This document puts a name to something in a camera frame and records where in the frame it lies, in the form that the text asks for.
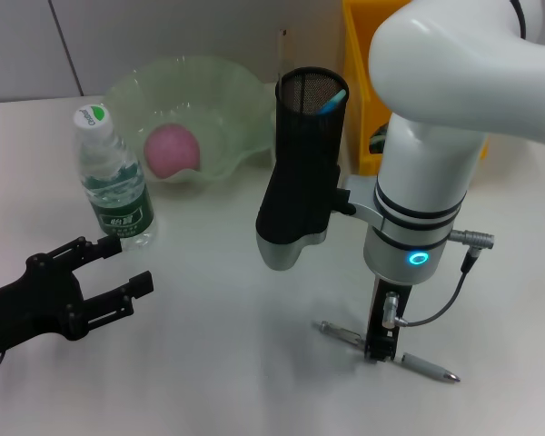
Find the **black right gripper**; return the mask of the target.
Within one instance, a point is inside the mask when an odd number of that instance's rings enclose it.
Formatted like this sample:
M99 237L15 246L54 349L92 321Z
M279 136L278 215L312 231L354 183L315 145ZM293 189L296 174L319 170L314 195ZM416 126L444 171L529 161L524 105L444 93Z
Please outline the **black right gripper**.
M382 326L383 305L386 294L395 292L399 296L397 316L402 317L407 306L412 286L387 282L376 276L372 293L366 339L364 342L364 360L368 363L393 361L397 352L399 328L389 331Z

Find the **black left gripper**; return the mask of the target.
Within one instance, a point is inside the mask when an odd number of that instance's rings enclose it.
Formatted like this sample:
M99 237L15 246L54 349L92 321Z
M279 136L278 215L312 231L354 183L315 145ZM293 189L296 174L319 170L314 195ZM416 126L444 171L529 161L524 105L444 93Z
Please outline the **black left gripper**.
M96 243L83 236L26 261L24 274L0 288L0 353L46 333L69 341L134 314L133 299L154 290L150 272L131 278L109 292L84 300L74 271L122 251L120 239L108 235Z

